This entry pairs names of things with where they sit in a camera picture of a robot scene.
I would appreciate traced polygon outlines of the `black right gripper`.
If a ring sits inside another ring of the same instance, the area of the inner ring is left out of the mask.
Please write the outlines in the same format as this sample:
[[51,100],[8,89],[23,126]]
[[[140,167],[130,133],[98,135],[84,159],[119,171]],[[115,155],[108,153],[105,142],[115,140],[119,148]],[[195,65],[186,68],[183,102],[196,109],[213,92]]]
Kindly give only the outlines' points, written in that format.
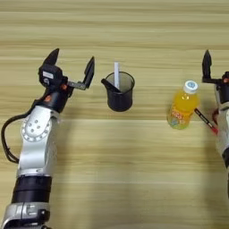
[[216,84],[216,92],[218,93],[219,103],[229,102],[229,72],[225,72],[221,79],[211,78],[212,59],[207,50],[202,60],[202,81],[204,83]]

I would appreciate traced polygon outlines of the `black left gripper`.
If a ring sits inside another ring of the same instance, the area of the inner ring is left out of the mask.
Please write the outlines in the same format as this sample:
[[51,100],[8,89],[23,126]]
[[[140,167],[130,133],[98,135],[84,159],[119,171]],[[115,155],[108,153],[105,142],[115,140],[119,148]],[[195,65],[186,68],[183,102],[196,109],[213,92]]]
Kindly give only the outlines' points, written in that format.
[[[55,65],[58,54],[58,48],[53,50],[44,60],[43,64]],[[83,81],[68,81],[69,86],[66,83],[45,85],[46,89],[43,96],[39,99],[35,99],[33,106],[43,106],[57,113],[62,113],[68,98],[72,96],[73,88],[81,90],[88,89],[94,77],[94,71],[95,58],[91,57],[85,68]]]

